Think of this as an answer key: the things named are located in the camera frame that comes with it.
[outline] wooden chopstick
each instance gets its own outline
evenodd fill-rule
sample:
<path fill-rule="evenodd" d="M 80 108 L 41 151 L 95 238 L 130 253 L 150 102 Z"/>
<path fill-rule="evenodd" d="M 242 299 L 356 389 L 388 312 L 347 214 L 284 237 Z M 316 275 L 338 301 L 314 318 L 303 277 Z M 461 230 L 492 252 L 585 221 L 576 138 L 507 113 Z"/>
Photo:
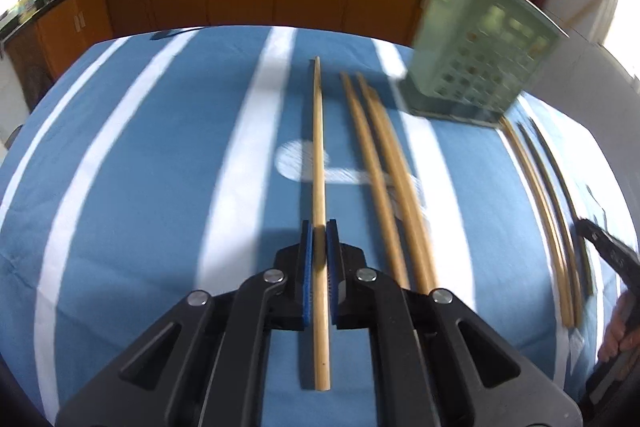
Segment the wooden chopstick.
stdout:
<path fill-rule="evenodd" d="M 357 73 L 356 76 L 367 102 L 369 116 L 378 136 L 386 167 L 396 188 L 418 292 L 428 294 L 438 287 L 433 247 L 424 226 L 409 167 L 398 143 L 398 136 L 380 102 L 380 97 L 374 89 L 367 86 L 367 81 L 361 73 Z"/>
<path fill-rule="evenodd" d="M 527 133 L 527 130 L 524 128 L 523 124 L 519 123 L 518 129 L 524 136 L 525 142 L 527 143 L 527 148 L 529 149 L 529 152 L 533 157 L 533 162 L 538 168 L 540 177 L 542 177 L 546 193 L 549 196 L 551 206 L 553 207 L 554 214 L 556 215 L 556 222 L 558 223 L 560 237 L 562 238 L 562 245 L 564 246 L 566 259 L 568 261 L 572 302 L 574 305 L 574 321 L 576 326 L 580 326 L 580 324 L 582 324 L 583 308 L 582 289 L 580 288 L 580 275 L 578 274 L 578 266 L 575 261 L 574 244 L 569 233 L 569 225 L 567 224 L 566 219 L 564 219 L 564 213 L 562 212 L 562 206 L 560 205 L 560 201 L 558 200 L 558 195 L 556 194 L 554 184 L 552 183 L 551 176 L 549 176 L 549 172 L 546 170 L 545 164 L 540 157 L 540 153 L 538 153 L 538 149 L 536 149 L 536 146 L 533 144 L 533 140 Z"/>
<path fill-rule="evenodd" d="M 331 389 L 329 363 L 329 299 L 326 266 L 326 213 L 324 206 L 324 139 L 322 132 L 322 89 L 320 58 L 314 64 L 313 129 L 313 324 L 314 384 L 316 391 Z"/>
<path fill-rule="evenodd" d="M 549 247 L 551 260 L 554 264 L 556 283 L 558 284 L 562 324 L 567 328 L 571 328 L 574 326 L 574 311 L 572 309 L 572 300 L 570 297 L 571 293 L 569 288 L 569 279 L 567 277 L 566 261 L 562 255 L 558 232 L 551 216 L 551 210 L 549 209 L 546 201 L 542 185 L 540 184 L 540 179 L 538 179 L 538 175 L 536 174 L 522 143 L 518 139 L 518 135 L 513 129 L 513 126 L 505 117 L 500 118 L 500 123 L 504 130 L 504 135 L 509 141 L 509 144 L 511 145 L 518 163 L 520 164 L 520 167 L 527 179 L 529 188 L 533 193 L 538 213 L 540 214 L 540 220 L 542 221 L 542 227 L 545 232 L 546 243 Z"/>
<path fill-rule="evenodd" d="M 391 272 L 396 282 L 402 288 L 409 289 L 409 275 L 406 271 L 406 265 L 404 264 L 404 255 L 402 254 L 402 247 L 400 246 L 396 218 L 394 217 L 391 201 L 386 191 L 385 177 L 382 173 L 382 167 L 380 166 L 380 159 L 378 158 L 373 137 L 371 136 L 369 123 L 367 123 L 364 110 L 356 97 L 353 86 L 351 86 L 349 75 L 341 73 L 340 76 L 342 77 L 349 109 L 353 117 L 356 135 L 358 136 L 360 148 L 362 149 L 364 163 L 369 172 L 373 201 L 376 206 L 378 220 L 380 221 L 380 229 L 382 230 L 382 238 L 385 242 L 389 266 L 391 267 Z"/>
<path fill-rule="evenodd" d="M 548 142 L 546 142 L 546 139 L 543 136 L 542 131 L 540 131 L 538 124 L 536 124 L 535 120 L 533 120 L 532 118 L 529 118 L 529 121 L 533 126 L 533 130 L 536 133 L 536 137 L 538 138 L 540 145 L 542 145 L 542 150 L 545 152 L 546 158 L 549 160 L 549 163 L 551 163 L 551 168 L 554 170 L 554 174 L 556 175 L 556 178 L 558 178 L 560 188 L 562 189 L 562 193 L 564 194 L 564 199 L 566 200 L 567 206 L 569 207 L 569 214 L 571 215 L 571 219 L 575 224 L 578 222 L 580 217 L 578 217 L 578 212 L 575 210 L 574 200 L 572 200 L 571 198 L 569 187 L 567 186 L 566 180 L 562 175 L 562 171 L 560 169 L 560 166 L 558 165 L 558 160 L 556 160 L 556 157 L 552 153 L 551 147 L 549 146 Z M 578 243 L 577 243 L 578 251 L 580 253 L 580 258 L 582 260 L 582 266 L 584 267 L 584 274 L 585 274 L 586 286 L 587 286 L 586 291 L 587 291 L 587 295 L 591 297 L 593 296 L 593 293 L 594 293 L 593 273 L 591 272 L 591 263 L 589 262 L 589 254 L 587 253 L 587 244 L 585 243 L 583 237 L 578 236 L 577 239 L 578 239 Z"/>

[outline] striped tablecloth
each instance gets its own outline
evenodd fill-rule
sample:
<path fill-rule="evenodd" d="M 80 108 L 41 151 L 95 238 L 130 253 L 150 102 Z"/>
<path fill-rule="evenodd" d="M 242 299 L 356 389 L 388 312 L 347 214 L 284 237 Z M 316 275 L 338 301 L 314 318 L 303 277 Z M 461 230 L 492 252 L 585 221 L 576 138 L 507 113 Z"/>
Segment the striped tablecloth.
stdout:
<path fill-rule="evenodd" d="M 322 61 L 327 217 L 386 269 L 338 73 L 380 92 L 420 188 L 437 272 L 573 397 L 620 291 L 591 251 L 596 296 L 561 326 L 532 196 L 497 130 L 398 110 L 411 49 L 285 27 L 185 29 L 102 42 L 35 109 L 0 168 L 0 353 L 53 420 L 88 379 L 194 288 L 235 289 L 298 241 L 311 212 L 312 58 Z M 636 234 L 599 147 L 524 96 L 581 216 Z M 333 386 L 305 391 L 299 334 L 274 331 L 263 425 L 376 424 L 365 331 L 332 334 Z"/>

